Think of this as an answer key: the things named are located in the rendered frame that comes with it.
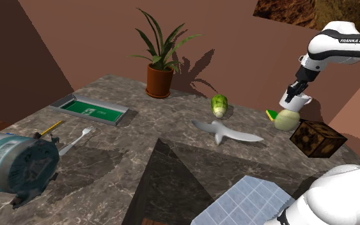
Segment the brown wooden cube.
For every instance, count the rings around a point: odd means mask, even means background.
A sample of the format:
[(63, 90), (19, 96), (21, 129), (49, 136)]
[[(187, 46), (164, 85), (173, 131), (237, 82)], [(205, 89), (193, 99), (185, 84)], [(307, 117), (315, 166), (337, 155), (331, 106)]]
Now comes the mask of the brown wooden cube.
[(304, 120), (290, 140), (309, 158), (330, 158), (348, 139), (324, 122)]

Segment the potted plant in brown pot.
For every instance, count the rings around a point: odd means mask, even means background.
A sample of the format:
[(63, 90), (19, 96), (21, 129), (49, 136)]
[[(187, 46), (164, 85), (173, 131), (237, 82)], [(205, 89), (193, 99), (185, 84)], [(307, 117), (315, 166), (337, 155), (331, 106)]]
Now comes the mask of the potted plant in brown pot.
[(176, 50), (184, 43), (192, 40), (195, 37), (201, 35), (192, 35), (184, 38), (182, 41), (175, 43), (174, 37), (182, 29), (184, 24), (176, 27), (169, 36), (164, 39), (161, 28), (158, 22), (144, 10), (137, 8), (147, 19), (155, 38), (156, 44), (147, 37), (147, 35), (140, 29), (136, 28), (142, 40), (147, 45), (147, 52), (150, 53), (150, 57), (142, 55), (129, 55), (133, 58), (144, 58), (149, 61), (147, 66), (147, 82), (145, 92), (147, 95), (153, 98), (166, 98), (170, 95), (170, 87), (174, 72), (178, 71), (178, 66), (181, 62), (171, 60), (170, 57)]

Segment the teal cylindrical canister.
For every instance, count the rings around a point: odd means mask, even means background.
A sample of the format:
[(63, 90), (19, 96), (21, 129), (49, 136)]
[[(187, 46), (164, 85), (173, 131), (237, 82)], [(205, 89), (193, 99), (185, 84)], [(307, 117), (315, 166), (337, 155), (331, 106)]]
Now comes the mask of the teal cylindrical canister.
[(12, 208), (25, 205), (56, 179), (58, 162), (53, 142), (0, 133), (0, 192), (15, 194)]

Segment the pale green melon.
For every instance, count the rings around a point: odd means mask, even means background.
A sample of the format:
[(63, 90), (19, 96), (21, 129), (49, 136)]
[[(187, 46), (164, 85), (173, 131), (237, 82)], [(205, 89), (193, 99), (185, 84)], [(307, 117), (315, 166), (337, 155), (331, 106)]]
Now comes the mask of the pale green melon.
[(298, 112), (283, 109), (274, 120), (274, 127), (285, 132), (295, 130), (300, 121)]

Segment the yellow pencil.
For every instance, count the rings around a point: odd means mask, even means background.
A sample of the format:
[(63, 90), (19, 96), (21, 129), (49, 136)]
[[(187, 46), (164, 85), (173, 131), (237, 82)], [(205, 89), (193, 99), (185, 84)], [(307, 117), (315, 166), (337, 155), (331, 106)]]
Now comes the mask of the yellow pencil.
[(53, 130), (55, 130), (56, 128), (58, 128), (60, 125), (64, 124), (65, 120), (61, 120), (59, 122), (57, 122), (56, 124), (54, 124), (53, 126), (51, 126), (50, 128), (48, 128), (47, 130), (45, 130), (44, 132), (41, 133), (41, 136), (44, 137), (47, 134), (50, 134)]

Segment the green lettuce head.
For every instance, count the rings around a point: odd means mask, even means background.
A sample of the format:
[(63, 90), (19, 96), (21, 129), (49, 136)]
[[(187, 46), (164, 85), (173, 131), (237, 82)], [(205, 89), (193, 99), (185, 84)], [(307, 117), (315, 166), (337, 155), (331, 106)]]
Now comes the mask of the green lettuce head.
[(215, 95), (211, 99), (211, 110), (216, 118), (222, 118), (228, 109), (228, 99), (224, 95)]

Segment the white cup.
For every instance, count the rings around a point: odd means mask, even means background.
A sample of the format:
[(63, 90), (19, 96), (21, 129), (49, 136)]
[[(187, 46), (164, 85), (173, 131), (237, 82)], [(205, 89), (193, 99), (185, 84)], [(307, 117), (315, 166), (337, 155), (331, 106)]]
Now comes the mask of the white cup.
[(279, 101), (279, 105), (284, 109), (288, 109), (289, 111), (294, 112), (299, 112), (306, 104), (309, 104), (313, 99), (311, 96), (308, 96), (304, 93), (294, 96), (289, 103), (285, 101), (286, 98), (287, 94), (284, 93), (281, 100)]

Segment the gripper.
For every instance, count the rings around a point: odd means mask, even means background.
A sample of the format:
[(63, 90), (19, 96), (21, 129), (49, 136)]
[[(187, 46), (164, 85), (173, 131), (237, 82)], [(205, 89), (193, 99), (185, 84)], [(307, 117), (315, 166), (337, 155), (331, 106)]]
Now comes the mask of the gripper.
[(295, 75), (296, 81), (287, 87), (285, 102), (290, 103), (294, 96), (300, 95), (308, 87), (308, 82), (314, 81), (319, 73), (300, 66)]

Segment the grey tray with green inside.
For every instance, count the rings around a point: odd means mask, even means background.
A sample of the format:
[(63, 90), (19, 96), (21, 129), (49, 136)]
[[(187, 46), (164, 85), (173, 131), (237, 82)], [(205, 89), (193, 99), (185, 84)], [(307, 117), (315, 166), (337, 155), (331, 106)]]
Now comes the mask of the grey tray with green inside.
[(73, 93), (49, 105), (49, 108), (57, 112), (112, 126), (117, 126), (129, 110), (128, 107), (122, 105), (95, 100)]

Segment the white bird figure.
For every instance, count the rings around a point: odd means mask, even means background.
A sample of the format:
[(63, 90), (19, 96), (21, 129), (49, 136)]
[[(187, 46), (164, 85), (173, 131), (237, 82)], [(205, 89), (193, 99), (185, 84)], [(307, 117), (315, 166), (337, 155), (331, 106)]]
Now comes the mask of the white bird figure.
[(212, 133), (215, 136), (215, 142), (217, 145), (220, 145), (223, 137), (228, 137), (230, 139), (238, 140), (238, 141), (247, 141), (247, 142), (257, 142), (262, 141), (263, 138), (256, 136), (254, 134), (249, 134), (245, 132), (239, 132), (236, 130), (232, 130), (225, 125), (223, 125), (220, 121), (214, 120), (212, 123), (203, 123), (196, 120), (191, 120), (191, 123), (198, 129)]

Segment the white fork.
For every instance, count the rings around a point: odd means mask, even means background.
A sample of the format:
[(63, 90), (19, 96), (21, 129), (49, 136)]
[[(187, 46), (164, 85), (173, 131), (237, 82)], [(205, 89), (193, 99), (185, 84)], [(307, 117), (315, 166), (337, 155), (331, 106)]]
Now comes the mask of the white fork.
[(93, 127), (87, 127), (84, 128), (82, 130), (82, 135), (80, 137), (78, 137), (75, 141), (73, 141), (72, 143), (66, 145), (64, 148), (60, 149), (59, 151), (59, 156), (63, 156), (64, 154), (66, 154), (69, 149), (71, 149), (71, 147), (73, 147), (78, 141), (80, 141), (86, 134), (88, 134), (89, 132), (91, 132), (92, 130), (94, 130)]

